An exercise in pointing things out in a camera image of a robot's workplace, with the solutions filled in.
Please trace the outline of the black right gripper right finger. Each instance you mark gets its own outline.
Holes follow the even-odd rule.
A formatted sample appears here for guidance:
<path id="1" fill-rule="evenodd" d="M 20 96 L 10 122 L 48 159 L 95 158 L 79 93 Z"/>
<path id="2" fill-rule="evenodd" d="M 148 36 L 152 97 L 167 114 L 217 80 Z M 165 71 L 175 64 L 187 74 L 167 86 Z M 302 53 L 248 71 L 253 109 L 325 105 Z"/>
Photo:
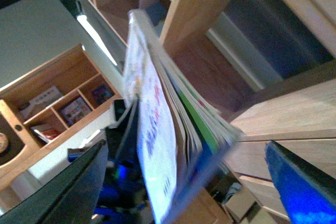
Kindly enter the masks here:
<path id="1" fill-rule="evenodd" d="M 265 160 L 291 223 L 335 223 L 335 178 L 275 141 Z"/>

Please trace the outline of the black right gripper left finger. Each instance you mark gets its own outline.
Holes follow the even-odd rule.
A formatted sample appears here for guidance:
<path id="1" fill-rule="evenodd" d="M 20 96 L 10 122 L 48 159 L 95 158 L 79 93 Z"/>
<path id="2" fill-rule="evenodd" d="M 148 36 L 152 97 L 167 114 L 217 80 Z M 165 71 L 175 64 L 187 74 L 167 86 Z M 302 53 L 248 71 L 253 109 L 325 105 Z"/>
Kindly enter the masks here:
<path id="1" fill-rule="evenodd" d="M 105 140 L 77 157 L 37 192 L 1 216 L 1 223 L 89 223 L 108 161 Z"/>

